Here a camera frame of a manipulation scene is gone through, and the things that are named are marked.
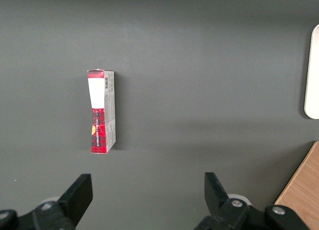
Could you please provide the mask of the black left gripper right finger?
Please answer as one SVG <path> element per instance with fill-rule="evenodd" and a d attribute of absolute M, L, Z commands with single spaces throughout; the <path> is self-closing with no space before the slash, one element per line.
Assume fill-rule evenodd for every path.
<path fill-rule="evenodd" d="M 257 210 L 239 198 L 227 195 L 217 176 L 206 172 L 204 196 L 210 215 L 196 230 L 308 230 L 309 227 L 289 207 L 269 205 Z"/>

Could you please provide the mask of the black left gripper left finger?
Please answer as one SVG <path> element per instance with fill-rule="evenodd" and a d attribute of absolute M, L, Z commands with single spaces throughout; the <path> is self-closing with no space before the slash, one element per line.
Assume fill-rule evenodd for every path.
<path fill-rule="evenodd" d="M 93 199 L 91 174 L 81 174 L 56 201 L 45 201 L 19 216 L 13 209 L 0 211 L 2 230 L 74 230 Z"/>

